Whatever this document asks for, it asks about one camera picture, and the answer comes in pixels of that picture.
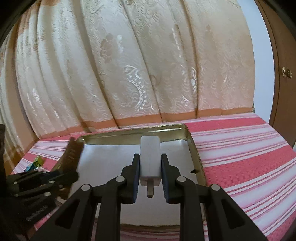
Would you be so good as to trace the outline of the green toy brick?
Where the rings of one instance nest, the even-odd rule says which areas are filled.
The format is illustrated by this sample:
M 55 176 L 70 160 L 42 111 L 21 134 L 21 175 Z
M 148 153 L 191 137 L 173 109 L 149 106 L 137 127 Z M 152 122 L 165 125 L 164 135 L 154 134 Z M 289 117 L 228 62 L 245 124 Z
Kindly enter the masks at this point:
M 33 165 L 37 168 L 37 167 L 41 167 L 43 166 L 45 160 L 42 158 L 42 156 L 36 156 L 36 158 L 34 159 Z

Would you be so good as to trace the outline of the cream floral curtain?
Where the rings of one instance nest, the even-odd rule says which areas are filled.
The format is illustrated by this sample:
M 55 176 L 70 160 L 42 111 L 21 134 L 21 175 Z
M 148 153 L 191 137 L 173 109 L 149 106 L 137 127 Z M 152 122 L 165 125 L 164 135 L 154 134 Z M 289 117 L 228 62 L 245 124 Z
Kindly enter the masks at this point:
M 237 1 L 36 1 L 1 45 L 13 162 L 39 138 L 252 111 Z

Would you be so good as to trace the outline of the blue toy brick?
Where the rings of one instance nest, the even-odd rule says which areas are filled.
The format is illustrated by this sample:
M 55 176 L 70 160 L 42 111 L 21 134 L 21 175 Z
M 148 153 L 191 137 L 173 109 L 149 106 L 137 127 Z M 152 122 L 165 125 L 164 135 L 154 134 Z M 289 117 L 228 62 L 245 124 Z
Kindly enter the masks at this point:
M 34 164 L 34 163 L 30 163 L 30 164 L 25 168 L 25 172 L 32 171 L 32 170 L 34 170 L 35 168 L 37 168 L 37 167 L 35 166 L 35 164 Z

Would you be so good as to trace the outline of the white charger plug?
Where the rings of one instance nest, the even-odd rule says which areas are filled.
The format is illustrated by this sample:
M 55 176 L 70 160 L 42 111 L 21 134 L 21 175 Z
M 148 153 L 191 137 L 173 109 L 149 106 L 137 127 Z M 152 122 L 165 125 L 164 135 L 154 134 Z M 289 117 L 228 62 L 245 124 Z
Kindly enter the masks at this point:
M 154 196 L 154 187 L 161 182 L 161 147 L 157 136 L 140 138 L 140 172 L 139 180 L 147 188 L 147 198 Z

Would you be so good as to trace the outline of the brass door knob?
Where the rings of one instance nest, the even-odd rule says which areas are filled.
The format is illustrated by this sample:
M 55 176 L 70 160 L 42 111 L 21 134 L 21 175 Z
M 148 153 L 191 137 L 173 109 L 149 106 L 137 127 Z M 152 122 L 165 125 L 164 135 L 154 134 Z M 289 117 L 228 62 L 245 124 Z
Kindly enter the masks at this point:
M 292 78 L 292 71 L 290 69 L 283 67 L 281 71 L 282 71 L 283 77 Z

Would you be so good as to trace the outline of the red white striped tablecloth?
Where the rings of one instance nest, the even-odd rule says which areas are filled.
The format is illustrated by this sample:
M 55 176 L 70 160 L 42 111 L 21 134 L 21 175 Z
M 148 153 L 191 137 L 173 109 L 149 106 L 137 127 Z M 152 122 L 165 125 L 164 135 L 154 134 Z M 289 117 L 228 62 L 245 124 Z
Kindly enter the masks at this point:
M 220 185 L 268 240 L 283 240 L 295 221 L 295 152 L 255 113 L 181 121 L 189 129 L 207 184 Z M 120 128 L 172 125 L 149 123 Z M 70 135 L 43 139 L 25 154 L 11 174 L 22 173 L 38 155 L 50 171 Z

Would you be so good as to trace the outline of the white paper tray liner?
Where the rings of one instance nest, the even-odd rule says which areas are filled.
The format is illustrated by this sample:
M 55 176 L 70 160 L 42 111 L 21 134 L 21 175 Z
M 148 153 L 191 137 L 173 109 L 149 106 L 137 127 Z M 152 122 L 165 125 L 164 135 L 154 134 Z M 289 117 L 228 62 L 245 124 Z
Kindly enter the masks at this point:
M 192 172 L 194 164 L 188 143 L 175 140 L 160 144 L 161 152 L 167 154 L 169 163 L 178 167 L 181 175 L 197 183 Z M 133 156 L 140 153 L 139 145 L 85 145 L 78 164 L 79 179 L 70 190 L 73 194 L 83 184 L 99 186 L 119 176 L 123 167 L 131 165 Z M 180 223 L 180 205 L 167 204 L 163 187 L 154 188 L 154 196 L 147 198 L 147 189 L 139 186 L 135 204 L 121 206 L 121 223 L 143 226 L 169 226 Z

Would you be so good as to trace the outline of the gold metal tin tray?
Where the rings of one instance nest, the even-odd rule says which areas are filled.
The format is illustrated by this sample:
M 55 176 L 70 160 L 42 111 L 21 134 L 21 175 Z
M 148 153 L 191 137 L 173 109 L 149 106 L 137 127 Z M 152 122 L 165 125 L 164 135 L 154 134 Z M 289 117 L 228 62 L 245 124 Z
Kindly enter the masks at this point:
M 121 223 L 131 228 L 174 229 L 180 224 L 180 205 L 167 204 L 161 183 L 161 154 L 194 183 L 206 185 L 200 156 L 184 124 L 119 130 L 78 138 L 84 144 L 79 174 L 69 194 L 83 184 L 106 184 L 140 154 L 139 186 L 135 204 L 121 206 Z

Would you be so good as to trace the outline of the brown wooden comb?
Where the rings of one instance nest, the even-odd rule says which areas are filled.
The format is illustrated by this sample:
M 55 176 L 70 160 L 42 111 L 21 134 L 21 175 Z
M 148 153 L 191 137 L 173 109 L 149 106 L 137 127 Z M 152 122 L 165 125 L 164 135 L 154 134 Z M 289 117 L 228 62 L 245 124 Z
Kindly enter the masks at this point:
M 65 152 L 51 171 L 59 171 L 60 173 L 76 171 L 83 148 L 84 144 L 82 142 L 71 137 Z

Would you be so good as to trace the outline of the brown wooden door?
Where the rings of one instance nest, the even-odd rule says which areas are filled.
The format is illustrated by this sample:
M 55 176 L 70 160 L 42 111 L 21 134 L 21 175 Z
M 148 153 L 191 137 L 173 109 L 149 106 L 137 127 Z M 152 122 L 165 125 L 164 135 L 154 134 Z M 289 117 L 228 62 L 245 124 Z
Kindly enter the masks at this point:
M 270 38 L 274 60 L 274 95 L 269 124 L 295 145 L 295 16 L 286 9 L 293 1 L 256 1 Z M 292 78 L 282 75 L 282 68 Z

